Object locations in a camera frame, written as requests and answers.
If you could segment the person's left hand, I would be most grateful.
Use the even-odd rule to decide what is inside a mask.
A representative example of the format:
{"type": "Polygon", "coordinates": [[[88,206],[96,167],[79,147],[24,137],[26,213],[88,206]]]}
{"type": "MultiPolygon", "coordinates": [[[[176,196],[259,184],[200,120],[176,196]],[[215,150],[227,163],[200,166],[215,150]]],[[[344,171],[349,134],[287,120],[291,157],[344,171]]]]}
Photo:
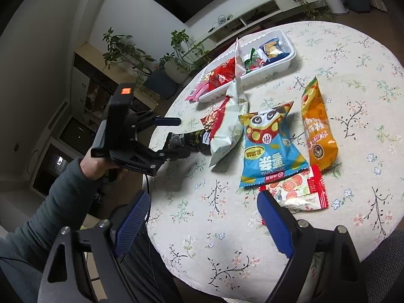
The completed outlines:
{"type": "Polygon", "coordinates": [[[80,161],[80,168],[84,176],[92,181],[99,180],[109,170],[118,170],[118,180],[123,179],[128,173],[128,170],[119,168],[107,159],[92,157],[90,149],[80,161]]]}

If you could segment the person's left forearm grey sleeve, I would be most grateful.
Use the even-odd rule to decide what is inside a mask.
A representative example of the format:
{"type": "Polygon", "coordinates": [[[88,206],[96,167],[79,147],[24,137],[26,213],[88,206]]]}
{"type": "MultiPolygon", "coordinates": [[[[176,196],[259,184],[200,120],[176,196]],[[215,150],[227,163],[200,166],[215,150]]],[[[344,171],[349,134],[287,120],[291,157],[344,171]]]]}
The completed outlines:
{"type": "Polygon", "coordinates": [[[32,218],[1,240],[1,295],[7,302],[36,302],[52,245],[64,226],[81,227],[96,193],[81,158],[70,162],[32,218]]]}

